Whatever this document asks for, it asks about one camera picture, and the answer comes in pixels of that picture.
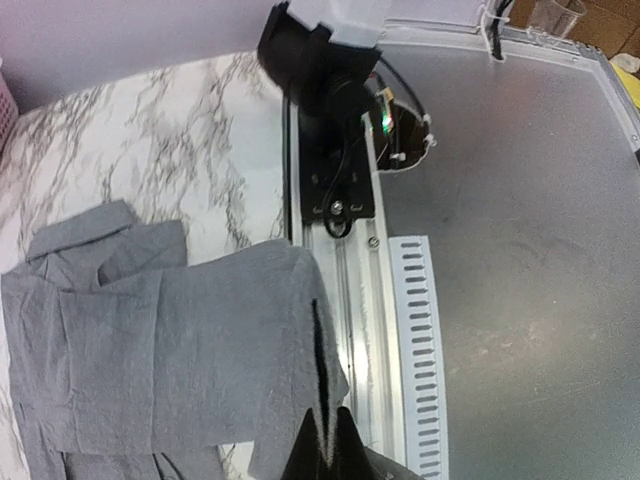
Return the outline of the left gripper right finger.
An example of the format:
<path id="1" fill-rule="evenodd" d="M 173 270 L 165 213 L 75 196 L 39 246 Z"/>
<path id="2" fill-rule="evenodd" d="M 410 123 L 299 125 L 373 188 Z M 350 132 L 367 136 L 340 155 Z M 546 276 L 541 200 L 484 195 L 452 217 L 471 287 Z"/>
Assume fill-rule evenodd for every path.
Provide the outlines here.
<path id="1" fill-rule="evenodd" d="M 365 447 L 351 412 L 337 410 L 337 427 L 329 478 L 336 480 L 420 480 L 421 476 Z"/>

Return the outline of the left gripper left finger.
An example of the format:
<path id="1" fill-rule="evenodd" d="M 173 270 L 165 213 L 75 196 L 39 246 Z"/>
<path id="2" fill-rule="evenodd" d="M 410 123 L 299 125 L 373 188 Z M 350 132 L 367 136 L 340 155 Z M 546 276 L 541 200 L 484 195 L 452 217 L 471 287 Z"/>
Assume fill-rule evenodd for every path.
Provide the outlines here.
<path id="1" fill-rule="evenodd" d="M 281 480 L 326 480 L 330 470 L 324 459 L 313 411 L 308 409 L 301 423 Z"/>

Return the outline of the grey garment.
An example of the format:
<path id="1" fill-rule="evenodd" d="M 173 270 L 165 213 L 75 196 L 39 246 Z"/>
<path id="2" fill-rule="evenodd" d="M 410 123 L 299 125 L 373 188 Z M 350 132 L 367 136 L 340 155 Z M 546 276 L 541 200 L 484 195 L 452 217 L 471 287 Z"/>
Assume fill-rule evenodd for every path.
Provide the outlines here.
<path id="1" fill-rule="evenodd" d="M 312 254 L 266 241 L 198 265 L 179 221 L 116 201 L 40 230 L 1 278 L 16 422 L 35 479 L 204 479 L 249 442 L 281 476 L 348 391 Z"/>

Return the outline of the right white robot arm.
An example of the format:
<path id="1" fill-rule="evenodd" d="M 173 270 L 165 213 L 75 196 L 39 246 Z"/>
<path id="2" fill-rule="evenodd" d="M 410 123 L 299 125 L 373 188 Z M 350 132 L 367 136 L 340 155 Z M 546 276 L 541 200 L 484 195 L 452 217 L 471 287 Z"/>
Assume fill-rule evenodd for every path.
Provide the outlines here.
<path id="1" fill-rule="evenodd" d="M 338 123 L 361 118 L 376 104 L 365 83 L 381 51 L 333 43 L 329 27 L 309 29 L 288 8 L 281 2 L 270 11 L 257 47 L 260 65 L 304 114 Z"/>

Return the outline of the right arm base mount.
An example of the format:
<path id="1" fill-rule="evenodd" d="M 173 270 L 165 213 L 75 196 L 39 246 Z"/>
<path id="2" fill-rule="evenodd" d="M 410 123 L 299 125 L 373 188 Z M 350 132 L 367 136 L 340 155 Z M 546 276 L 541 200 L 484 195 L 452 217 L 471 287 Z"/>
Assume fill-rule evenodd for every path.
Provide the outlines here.
<path id="1" fill-rule="evenodd" d="M 339 201 L 352 219 L 375 216 L 369 154 L 364 122 L 341 126 L 327 118 L 298 115 L 299 186 L 302 222 L 319 223 L 323 201 Z"/>

